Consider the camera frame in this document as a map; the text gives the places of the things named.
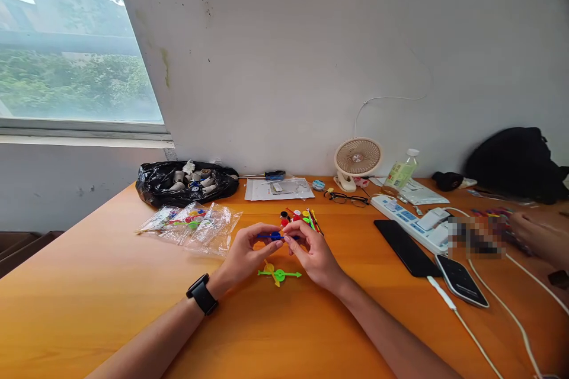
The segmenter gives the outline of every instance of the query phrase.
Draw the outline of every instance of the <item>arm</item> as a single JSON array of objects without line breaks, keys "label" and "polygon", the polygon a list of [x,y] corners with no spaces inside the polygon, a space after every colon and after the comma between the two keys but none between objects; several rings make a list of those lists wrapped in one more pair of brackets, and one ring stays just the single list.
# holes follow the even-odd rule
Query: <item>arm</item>
[{"label": "arm", "polygon": [[[257,235],[278,231],[279,227],[256,224],[239,230],[226,261],[210,277],[206,287],[218,300],[231,287],[257,269],[282,241],[253,250]],[[88,379],[158,379],[202,322],[204,314],[196,301],[183,298],[136,335],[129,343],[93,371]]]},{"label": "arm", "polygon": [[[288,224],[283,231],[289,254],[294,253],[310,278],[350,310],[398,378],[461,377],[342,271],[322,235],[303,221]],[[308,253],[292,236],[299,237]]]}]

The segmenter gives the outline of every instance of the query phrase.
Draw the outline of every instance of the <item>black bag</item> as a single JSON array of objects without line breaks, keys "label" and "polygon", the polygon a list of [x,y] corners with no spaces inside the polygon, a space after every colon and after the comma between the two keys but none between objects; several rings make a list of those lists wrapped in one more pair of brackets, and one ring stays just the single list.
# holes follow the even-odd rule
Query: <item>black bag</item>
[{"label": "black bag", "polygon": [[233,179],[230,175],[239,177],[232,168],[224,168],[217,164],[193,162],[196,171],[210,169],[212,171],[213,182],[216,188],[209,194],[204,194],[202,189],[192,191],[189,188],[178,191],[170,191],[173,185],[174,172],[182,170],[186,162],[157,162],[144,163],[138,170],[138,180],[136,190],[140,199],[154,207],[172,205],[185,207],[193,201],[198,203],[209,203],[218,198],[230,197],[239,187],[239,179]]},{"label": "black bag", "polygon": [[563,184],[569,168],[551,160],[537,127],[512,127],[482,143],[465,164],[465,175],[481,187],[545,204],[569,197]]}]

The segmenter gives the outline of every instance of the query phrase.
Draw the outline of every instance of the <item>black plastic bag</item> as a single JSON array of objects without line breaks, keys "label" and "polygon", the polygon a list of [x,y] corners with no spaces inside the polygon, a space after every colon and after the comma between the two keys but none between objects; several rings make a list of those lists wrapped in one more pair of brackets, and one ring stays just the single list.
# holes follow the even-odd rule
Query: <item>black plastic bag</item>
[{"label": "black plastic bag", "polygon": [[210,169],[212,171],[213,182],[216,188],[209,194],[204,194],[201,188],[192,191],[190,188],[170,191],[169,188],[174,184],[174,172],[182,170],[186,162],[157,162],[144,163],[138,170],[138,180],[136,190],[140,199],[154,207],[172,205],[185,207],[193,201],[198,203],[209,203],[218,198],[230,197],[237,191],[239,180],[233,179],[230,175],[239,177],[232,168],[224,168],[217,164],[193,162],[196,171]]}]

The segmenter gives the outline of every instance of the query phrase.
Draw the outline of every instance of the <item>left hand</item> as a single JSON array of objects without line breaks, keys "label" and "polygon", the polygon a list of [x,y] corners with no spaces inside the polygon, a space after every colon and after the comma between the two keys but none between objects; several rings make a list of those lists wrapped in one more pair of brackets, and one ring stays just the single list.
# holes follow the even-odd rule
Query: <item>left hand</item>
[{"label": "left hand", "polygon": [[[223,287],[226,288],[225,290],[228,290],[249,277],[253,271],[258,269],[264,259],[283,246],[282,240],[271,242],[270,239],[260,240],[257,237],[258,234],[269,234],[275,231],[280,231],[280,228],[275,225],[260,222],[237,231],[235,241],[229,249],[227,259],[225,259],[225,262],[219,269],[212,274],[211,280],[222,281],[224,283]],[[253,245],[257,241],[263,241],[265,247],[254,250]]]}]

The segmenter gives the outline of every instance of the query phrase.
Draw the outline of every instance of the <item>smartphone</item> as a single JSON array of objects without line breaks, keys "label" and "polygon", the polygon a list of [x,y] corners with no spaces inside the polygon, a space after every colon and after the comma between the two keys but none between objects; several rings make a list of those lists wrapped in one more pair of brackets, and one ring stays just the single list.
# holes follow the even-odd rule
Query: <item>smartphone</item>
[{"label": "smartphone", "polygon": [[434,258],[443,272],[446,285],[455,296],[481,308],[490,306],[468,270],[460,262],[442,255],[436,255]]},{"label": "smartphone", "polygon": [[415,240],[405,232],[401,225],[392,220],[377,220],[373,224],[381,232],[383,238],[389,243],[395,254],[399,256],[403,265],[412,276],[425,278],[441,277],[442,274],[436,265],[421,250]]}]

